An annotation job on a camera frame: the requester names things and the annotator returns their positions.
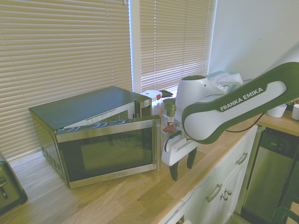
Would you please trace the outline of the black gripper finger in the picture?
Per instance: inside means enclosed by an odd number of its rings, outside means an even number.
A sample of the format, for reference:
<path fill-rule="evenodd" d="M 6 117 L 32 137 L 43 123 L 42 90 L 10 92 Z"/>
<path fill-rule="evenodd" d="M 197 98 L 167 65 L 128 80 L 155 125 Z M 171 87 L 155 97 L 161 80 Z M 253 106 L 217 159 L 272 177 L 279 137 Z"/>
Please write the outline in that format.
<path fill-rule="evenodd" d="M 193 166 L 193 163 L 194 163 L 194 160 L 195 160 L 195 156 L 196 156 L 196 152 L 197 152 L 197 149 L 193 149 L 189 154 L 188 154 L 188 158 L 187 158 L 187 167 L 189 169 L 192 168 Z"/>
<path fill-rule="evenodd" d="M 177 181 L 178 180 L 178 162 L 176 162 L 172 166 L 169 166 L 169 169 L 170 169 L 171 178 L 174 181 Z"/>

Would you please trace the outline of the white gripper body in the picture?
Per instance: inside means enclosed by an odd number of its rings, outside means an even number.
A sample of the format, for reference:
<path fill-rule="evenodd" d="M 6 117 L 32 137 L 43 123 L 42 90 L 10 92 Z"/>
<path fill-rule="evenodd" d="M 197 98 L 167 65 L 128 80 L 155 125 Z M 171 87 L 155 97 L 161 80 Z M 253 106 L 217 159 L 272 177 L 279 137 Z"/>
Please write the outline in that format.
<path fill-rule="evenodd" d="M 183 138 L 180 135 L 169 138 L 165 142 L 162 150 L 162 161 L 165 164 L 172 166 L 188 155 L 193 149 L 197 149 L 197 147 L 197 142 Z"/>

